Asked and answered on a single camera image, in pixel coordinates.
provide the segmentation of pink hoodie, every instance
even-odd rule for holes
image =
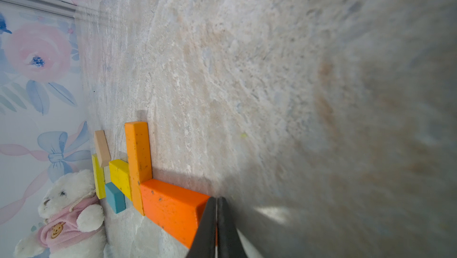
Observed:
[[[72,212],[70,212],[70,206],[67,206],[58,214],[55,214],[48,220],[48,224],[40,228],[37,232],[41,245],[49,248],[49,251],[54,253],[99,232],[102,227],[92,232],[81,232],[78,230],[78,225],[76,224],[78,216],[86,207],[98,203],[97,196],[86,198],[78,203]]]

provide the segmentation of bear face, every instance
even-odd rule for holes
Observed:
[[[61,176],[46,193],[38,207],[38,214],[49,219],[94,190],[94,174],[89,170]]]
[[[59,234],[64,230],[65,222],[60,222],[53,226],[53,232],[51,233],[51,239],[57,238]]]

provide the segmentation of teal wooden block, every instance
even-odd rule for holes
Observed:
[[[106,201],[110,204],[113,211],[118,214],[125,210],[125,195],[112,182],[105,185]]]

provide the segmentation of pink flower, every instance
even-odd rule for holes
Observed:
[[[4,50],[10,64],[34,81],[54,82],[70,70],[70,43],[52,26],[21,26],[10,35]]]

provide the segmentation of toy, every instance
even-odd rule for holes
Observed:
[[[98,164],[97,154],[92,155],[92,167],[94,168],[95,191],[99,199],[105,198],[105,172]]]
[[[110,150],[106,142],[105,131],[98,130],[94,132],[95,151],[98,156],[98,163],[100,167],[108,166],[111,161]]]
[[[47,224],[20,240],[16,258],[34,257],[47,247],[49,258],[103,258],[104,216],[91,171],[60,177],[46,193],[38,213]]]
[[[123,160],[113,160],[110,162],[111,182],[129,199],[132,200],[130,190],[129,164]]]
[[[115,214],[125,210],[125,196],[112,182],[105,185],[106,201]]]
[[[147,122],[125,124],[127,156],[129,157],[130,190],[132,202],[141,215],[144,215],[140,184],[152,179],[151,151]]]
[[[190,248],[210,197],[155,179],[140,188],[146,216]]]

